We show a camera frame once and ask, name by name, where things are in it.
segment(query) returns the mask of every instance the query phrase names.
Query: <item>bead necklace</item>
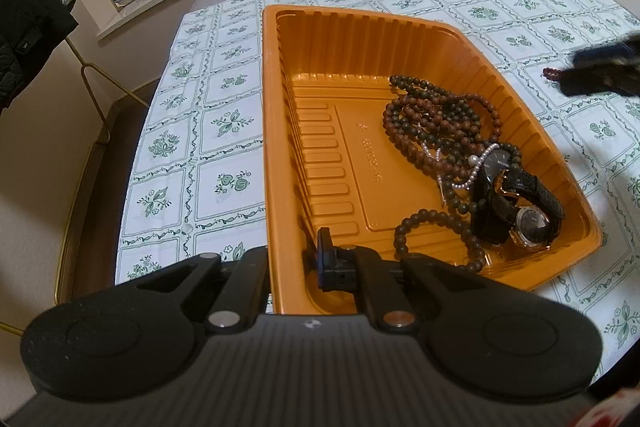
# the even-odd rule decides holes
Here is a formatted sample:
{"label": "bead necklace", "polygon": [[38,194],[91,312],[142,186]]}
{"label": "bead necklace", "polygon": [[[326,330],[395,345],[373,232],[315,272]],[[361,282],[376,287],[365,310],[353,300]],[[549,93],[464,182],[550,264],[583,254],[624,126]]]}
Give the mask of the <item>bead necklace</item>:
{"label": "bead necklace", "polygon": [[[484,96],[473,93],[456,95],[425,80],[402,75],[391,76],[389,82],[392,87],[405,90],[406,95],[398,96],[386,104],[383,113],[386,134],[396,149],[424,174],[435,175],[442,203],[449,206],[451,213],[447,216],[445,212],[422,209],[418,214],[404,219],[396,229],[396,252],[402,254],[408,251],[406,233],[411,227],[426,222],[438,223],[461,234],[467,230],[463,240],[472,261],[466,267],[479,271],[484,266],[484,250],[468,225],[454,214],[473,214],[484,208],[486,200],[463,203],[456,190],[469,190],[472,187],[485,158],[498,147],[511,153],[510,168],[520,168],[520,150],[512,144],[498,142],[502,134],[502,121],[496,108]],[[478,102],[491,114],[494,128],[489,140],[482,139],[480,117],[469,106],[471,101]],[[431,153],[431,149],[435,149],[435,154]],[[467,240],[469,237],[474,238],[470,244]]]}

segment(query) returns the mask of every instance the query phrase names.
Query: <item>metal screw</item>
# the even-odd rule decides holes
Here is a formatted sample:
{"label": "metal screw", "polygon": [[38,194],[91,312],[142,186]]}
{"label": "metal screw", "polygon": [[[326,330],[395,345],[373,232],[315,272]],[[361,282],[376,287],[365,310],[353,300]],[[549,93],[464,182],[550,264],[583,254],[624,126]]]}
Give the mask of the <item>metal screw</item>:
{"label": "metal screw", "polygon": [[230,310],[220,310],[209,315],[209,322],[218,328],[229,328],[240,322],[240,315]]}
{"label": "metal screw", "polygon": [[415,315],[404,310],[394,310],[392,312],[386,312],[382,320],[394,328],[405,328],[415,322]]}

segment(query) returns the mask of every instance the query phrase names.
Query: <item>black leather watch strap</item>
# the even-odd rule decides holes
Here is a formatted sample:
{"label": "black leather watch strap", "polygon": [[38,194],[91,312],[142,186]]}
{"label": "black leather watch strap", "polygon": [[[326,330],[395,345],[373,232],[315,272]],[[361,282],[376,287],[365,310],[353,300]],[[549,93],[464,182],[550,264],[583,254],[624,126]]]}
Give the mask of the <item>black leather watch strap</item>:
{"label": "black leather watch strap", "polygon": [[502,189],[526,198],[539,207],[551,221],[564,219],[564,209],[558,198],[549,192],[537,176],[527,171],[508,169],[502,181]]}

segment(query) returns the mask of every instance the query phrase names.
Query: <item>watch bezel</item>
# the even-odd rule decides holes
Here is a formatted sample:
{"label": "watch bezel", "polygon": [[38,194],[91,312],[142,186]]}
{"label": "watch bezel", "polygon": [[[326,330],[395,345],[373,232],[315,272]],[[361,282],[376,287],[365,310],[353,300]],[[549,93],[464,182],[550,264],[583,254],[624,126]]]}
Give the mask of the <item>watch bezel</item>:
{"label": "watch bezel", "polygon": [[511,227],[509,234],[511,235],[511,239],[513,240],[514,244],[516,244],[517,247],[522,248],[523,250],[526,250],[529,253],[536,253],[536,252],[548,250],[549,248],[551,248],[551,238],[548,237],[544,243],[534,243],[529,239],[527,239],[523,235],[523,233],[520,231],[520,228],[518,227],[518,221],[522,219],[522,215],[526,210],[529,210],[532,208],[535,211],[540,213],[540,215],[543,217],[545,221],[545,224],[548,227],[551,226],[551,220],[549,220],[549,217],[542,211],[540,207],[535,206],[535,204],[526,204],[523,206],[518,206],[518,213],[516,214],[515,223]]}

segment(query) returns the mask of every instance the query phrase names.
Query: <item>floor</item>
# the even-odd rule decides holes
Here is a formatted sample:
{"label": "floor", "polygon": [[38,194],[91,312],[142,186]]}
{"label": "floor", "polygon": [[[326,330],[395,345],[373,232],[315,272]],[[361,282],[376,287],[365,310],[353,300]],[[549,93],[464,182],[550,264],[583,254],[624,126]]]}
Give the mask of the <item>floor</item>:
{"label": "floor", "polygon": [[[157,83],[138,95],[150,102]],[[120,222],[146,108],[123,100],[95,179],[78,248],[73,298],[113,286]]]}

